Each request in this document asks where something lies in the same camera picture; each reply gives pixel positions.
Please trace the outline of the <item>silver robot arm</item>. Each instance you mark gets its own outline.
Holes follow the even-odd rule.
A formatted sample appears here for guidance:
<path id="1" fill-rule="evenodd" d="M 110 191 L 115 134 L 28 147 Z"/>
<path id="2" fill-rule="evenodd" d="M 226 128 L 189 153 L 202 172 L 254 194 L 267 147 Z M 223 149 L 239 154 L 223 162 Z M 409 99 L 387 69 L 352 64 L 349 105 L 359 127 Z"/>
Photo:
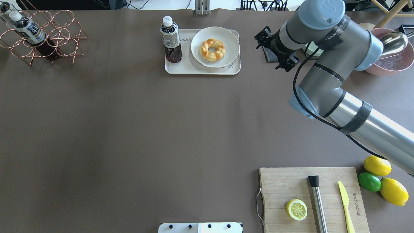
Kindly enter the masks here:
<path id="1" fill-rule="evenodd" d="M 265 27 L 255 40 L 287 72 L 299 62 L 296 51 L 314 42 L 323 52 L 302 82 L 293 83 L 290 105 L 413 176 L 413 133 L 341 88 L 352 71 L 384 54 L 383 43 L 345 15 L 343 0 L 306 0 L 275 34 Z"/>

